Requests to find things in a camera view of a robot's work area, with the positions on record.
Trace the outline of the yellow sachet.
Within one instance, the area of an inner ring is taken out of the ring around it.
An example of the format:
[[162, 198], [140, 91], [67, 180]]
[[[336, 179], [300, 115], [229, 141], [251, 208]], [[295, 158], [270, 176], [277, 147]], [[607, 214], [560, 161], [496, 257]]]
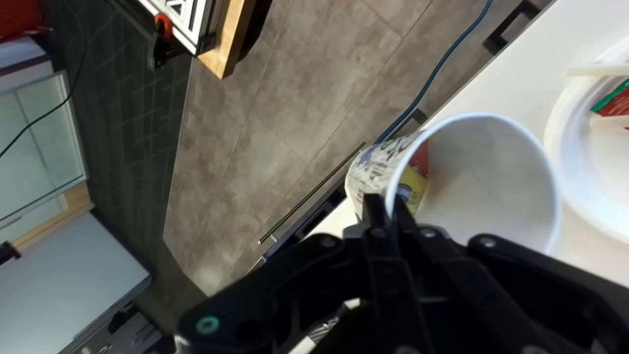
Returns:
[[407, 164], [396, 187], [396, 195], [405, 203], [411, 214], [416, 214], [428, 186], [429, 171]]

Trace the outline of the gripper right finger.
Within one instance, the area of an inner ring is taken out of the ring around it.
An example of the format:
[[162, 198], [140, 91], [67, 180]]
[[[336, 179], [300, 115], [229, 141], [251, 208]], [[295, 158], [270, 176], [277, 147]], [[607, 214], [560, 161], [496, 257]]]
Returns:
[[466, 246], [393, 206], [393, 340], [420, 354], [629, 354], [629, 289], [496, 235]]

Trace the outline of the red and green sachet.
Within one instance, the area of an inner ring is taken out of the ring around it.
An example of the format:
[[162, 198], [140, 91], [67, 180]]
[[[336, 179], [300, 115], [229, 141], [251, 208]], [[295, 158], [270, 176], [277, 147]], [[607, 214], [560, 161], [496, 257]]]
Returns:
[[614, 90], [600, 99], [590, 111], [601, 117], [629, 115], [629, 79], [625, 79]]

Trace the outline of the white plate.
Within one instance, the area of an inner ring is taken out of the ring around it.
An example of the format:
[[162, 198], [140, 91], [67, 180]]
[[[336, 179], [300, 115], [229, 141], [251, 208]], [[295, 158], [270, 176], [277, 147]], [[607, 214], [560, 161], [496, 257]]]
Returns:
[[[629, 37], [591, 63], [601, 62], [629, 62]], [[572, 210], [598, 231], [629, 243], [629, 115], [590, 111], [625, 79], [568, 76], [549, 114], [544, 148]]]

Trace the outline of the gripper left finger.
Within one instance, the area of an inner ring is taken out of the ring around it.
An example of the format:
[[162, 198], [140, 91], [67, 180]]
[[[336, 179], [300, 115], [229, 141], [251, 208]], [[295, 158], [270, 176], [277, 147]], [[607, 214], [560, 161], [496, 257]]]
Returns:
[[401, 249], [418, 232], [415, 220], [399, 199], [387, 215], [374, 194], [363, 216], [342, 239], [310, 236], [191, 308], [177, 325], [175, 353], [288, 354], [359, 299], [310, 354], [433, 354]]

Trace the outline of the glass door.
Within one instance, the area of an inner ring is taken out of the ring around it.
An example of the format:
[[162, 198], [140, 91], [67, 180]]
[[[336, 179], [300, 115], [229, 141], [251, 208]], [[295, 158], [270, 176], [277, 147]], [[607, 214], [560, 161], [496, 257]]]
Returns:
[[0, 242], [69, 208], [87, 179], [64, 71], [0, 92]]

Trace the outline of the white stir stick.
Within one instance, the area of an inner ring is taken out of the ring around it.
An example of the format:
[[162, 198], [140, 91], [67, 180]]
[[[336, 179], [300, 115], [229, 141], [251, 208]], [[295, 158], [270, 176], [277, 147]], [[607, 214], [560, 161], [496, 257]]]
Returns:
[[589, 63], [585, 66], [569, 67], [565, 71], [569, 77], [618, 77], [629, 76], [629, 62]]

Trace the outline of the printed white paper cup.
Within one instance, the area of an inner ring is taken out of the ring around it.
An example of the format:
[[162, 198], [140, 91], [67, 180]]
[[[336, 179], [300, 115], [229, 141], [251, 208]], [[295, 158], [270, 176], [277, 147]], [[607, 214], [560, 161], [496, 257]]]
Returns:
[[344, 179], [357, 214], [378, 194], [392, 215], [402, 172], [429, 140], [429, 178], [415, 217], [445, 229], [456, 242], [490, 234], [550, 255], [559, 237], [560, 197], [541, 144], [499, 115], [454, 115], [413, 134], [362, 150]]

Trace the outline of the orange clamp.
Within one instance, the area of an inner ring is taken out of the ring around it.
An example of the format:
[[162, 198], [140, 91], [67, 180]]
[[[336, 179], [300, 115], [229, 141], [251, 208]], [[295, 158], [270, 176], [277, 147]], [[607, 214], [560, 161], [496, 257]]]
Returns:
[[171, 19], [164, 13], [154, 15], [154, 27], [156, 32], [166, 42], [170, 42], [173, 38], [173, 24]]

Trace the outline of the white cabinet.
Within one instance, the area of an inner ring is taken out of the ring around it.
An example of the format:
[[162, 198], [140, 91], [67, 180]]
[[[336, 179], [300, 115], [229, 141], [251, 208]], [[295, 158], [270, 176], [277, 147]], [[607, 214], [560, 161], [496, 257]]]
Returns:
[[86, 213], [0, 265], [0, 354], [70, 354], [150, 282]]

